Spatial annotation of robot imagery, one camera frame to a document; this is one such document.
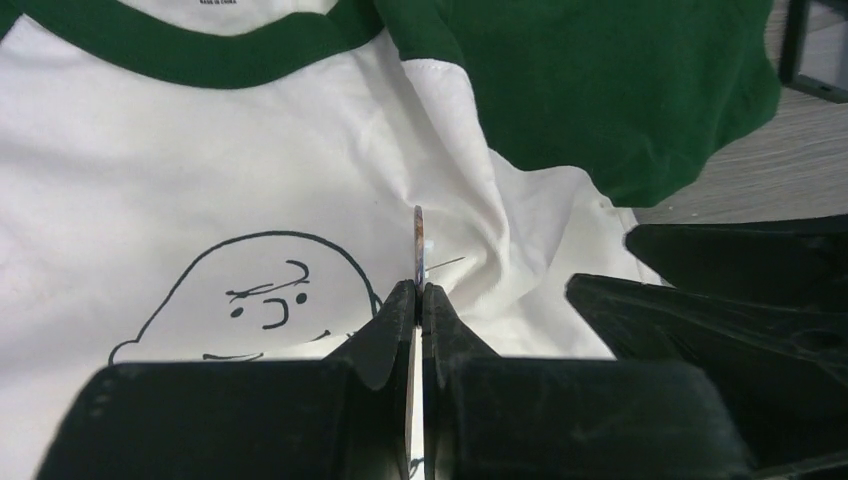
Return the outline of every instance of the white t-shirt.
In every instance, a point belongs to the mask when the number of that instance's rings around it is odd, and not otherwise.
[[[0,43],[0,478],[37,470],[110,361],[332,350],[412,277],[414,205],[428,281],[504,355],[609,356],[566,281],[656,280],[621,244],[629,210],[577,168],[512,167],[465,71],[401,61],[386,32],[222,90],[140,75],[19,18]]]

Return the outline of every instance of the black plastic object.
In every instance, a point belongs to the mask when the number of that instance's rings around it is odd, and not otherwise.
[[[844,32],[828,34],[818,31],[813,8],[826,9],[823,15],[818,16],[824,17],[825,26],[840,28],[827,17],[836,17],[836,22],[848,22],[848,2],[845,0],[790,0],[778,76],[785,86],[794,90],[834,103],[848,102],[848,58],[843,58],[848,37]],[[838,33],[842,33],[842,38],[838,38]],[[824,40],[824,44],[813,45],[812,35],[826,35],[816,42]],[[810,50],[805,51],[805,46],[811,47]],[[835,56],[822,58],[828,52],[835,53]],[[805,54],[807,62],[821,66],[805,70]]]
[[[500,358],[440,287],[419,296],[411,281],[320,361],[102,370],[38,478],[406,480],[416,322],[428,480],[748,478],[698,369]]]
[[[82,390],[40,480],[407,479],[415,288],[320,361],[128,364]]]
[[[748,478],[701,371],[498,358],[432,285],[422,314],[427,480]]]
[[[626,245],[681,290],[848,312],[848,215],[729,225],[640,225]]]
[[[773,259],[783,261],[791,259]],[[757,478],[848,478],[848,314],[588,275],[566,293],[619,359],[704,369],[755,456]]]

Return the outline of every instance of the black metal frame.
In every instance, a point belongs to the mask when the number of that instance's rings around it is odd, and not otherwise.
[[[844,0],[816,0],[837,10],[848,12]],[[780,81],[787,87],[833,103],[848,102],[848,90],[822,82],[799,72],[806,40],[806,25],[811,0],[790,0],[786,15],[783,50],[778,66]]]

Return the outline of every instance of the drawn ear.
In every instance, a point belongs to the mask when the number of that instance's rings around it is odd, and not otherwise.
[[[371,294],[371,313],[373,313],[374,316],[376,316],[377,313],[382,308],[383,308],[383,301],[380,300],[380,297],[378,297],[376,293],[372,293]]]

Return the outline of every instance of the black line drawing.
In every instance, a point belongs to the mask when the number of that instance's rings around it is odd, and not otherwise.
[[[296,231],[244,235],[195,258],[138,335],[112,349],[109,364],[148,343],[145,360],[167,360],[169,349],[195,349],[198,360],[257,360],[265,348],[332,335],[327,322],[338,333],[356,330],[361,324],[344,324],[348,317],[373,317],[381,307],[365,271],[335,243]]]
[[[409,478],[412,478],[416,473],[418,473],[418,467],[422,463],[424,463],[424,457],[413,458],[409,461]]]
[[[426,269],[426,270],[424,270],[424,271],[425,271],[425,272],[429,272],[429,271],[431,271],[431,270],[435,270],[435,269],[437,269],[437,268],[444,267],[445,265],[450,265],[450,264],[452,264],[452,263],[456,263],[456,262],[458,262],[458,261],[460,261],[460,260],[465,260],[465,257],[454,258],[453,260],[448,260],[447,262],[442,262],[442,263],[440,263],[440,264],[438,264],[438,265],[434,265],[434,266],[432,266],[432,267],[430,267],[430,268],[428,268],[428,269]]]

